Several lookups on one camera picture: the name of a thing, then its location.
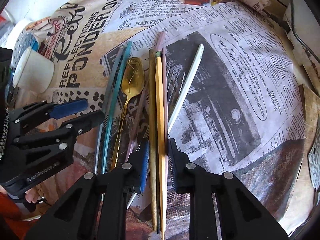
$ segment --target fabric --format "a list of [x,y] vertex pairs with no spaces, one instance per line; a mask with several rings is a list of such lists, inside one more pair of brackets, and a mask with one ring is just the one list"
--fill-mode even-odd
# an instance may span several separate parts
[[21,212],[17,205],[2,193],[0,193],[0,215],[4,217],[5,222],[20,240],[24,239],[27,231],[36,222],[36,220],[21,221]]

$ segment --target teal acrylic stick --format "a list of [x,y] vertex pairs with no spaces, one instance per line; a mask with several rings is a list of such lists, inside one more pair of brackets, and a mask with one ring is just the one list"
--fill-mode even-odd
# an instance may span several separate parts
[[[119,51],[117,53],[115,61],[113,62],[113,67],[112,67],[111,74],[110,74],[110,77],[109,77],[109,80],[108,80],[108,85],[107,85],[107,88],[106,88],[106,92],[104,93],[104,100],[103,100],[101,111],[105,114],[105,118],[106,118],[106,113],[107,113],[108,100],[111,97],[109,95],[111,94],[111,88],[112,88],[113,80],[115,79],[116,71],[118,69],[118,66],[119,66],[119,63],[120,63],[120,59],[121,59],[121,56],[122,56],[123,52],[124,52],[124,46],[121,45],[119,47]],[[100,143],[101,143],[101,135],[102,135],[103,125],[104,124],[102,123],[100,125],[100,127],[99,127],[99,131],[98,131],[98,134],[97,134],[96,151],[95,151],[96,154],[94,155],[94,173],[96,175],[98,175],[98,159],[99,159],[99,151],[100,151]]]
[[113,118],[113,114],[115,112],[119,89],[120,89],[120,85],[122,82],[122,77],[124,74],[125,66],[127,64],[128,58],[129,58],[130,49],[131,49],[131,41],[128,42],[127,48],[125,49],[123,59],[122,59],[122,62],[121,62],[120,68],[119,68],[119,73],[117,76],[116,85],[113,90],[112,100],[111,100],[109,114],[108,114],[108,121],[107,121],[107,125],[106,125],[106,133],[104,136],[101,173],[106,173],[107,153],[108,153],[109,139],[110,139],[110,134],[111,134],[112,118]]

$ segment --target wooden chopstick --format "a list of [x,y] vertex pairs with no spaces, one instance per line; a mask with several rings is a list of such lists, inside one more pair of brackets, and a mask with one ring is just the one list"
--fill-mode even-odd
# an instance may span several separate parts
[[164,101],[161,52],[156,53],[156,111],[157,111],[157,138],[158,162],[160,184],[160,224],[162,240],[164,240],[165,224],[167,217],[167,178],[165,177],[165,150],[164,150]]
[[156,179],[156,54],[149,50],[149,162],[151,213],[153,230],[157,230],[157,179]]

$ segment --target white cup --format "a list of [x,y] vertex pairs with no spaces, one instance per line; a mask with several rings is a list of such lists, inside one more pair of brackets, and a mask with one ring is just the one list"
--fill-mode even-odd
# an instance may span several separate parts
[[54,63],[28,47],[22,54],[13,76],[13,86],[38,94],[47,90],[54,72]]

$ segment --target finger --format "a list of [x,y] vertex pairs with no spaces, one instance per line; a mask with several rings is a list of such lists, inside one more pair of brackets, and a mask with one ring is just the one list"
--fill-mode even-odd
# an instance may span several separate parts
[[0,185],[0,193],[7,194],[7,191]]
[[31,194],[26,194],[26,201],[28,201],[29,203],[31,203],[33,196]]
[[38,200],[38,194],[36,194],[36,195],[33,197],[32,202],[33,202],[33,203],[36,203],[36,202],[37,202],[37,200]]

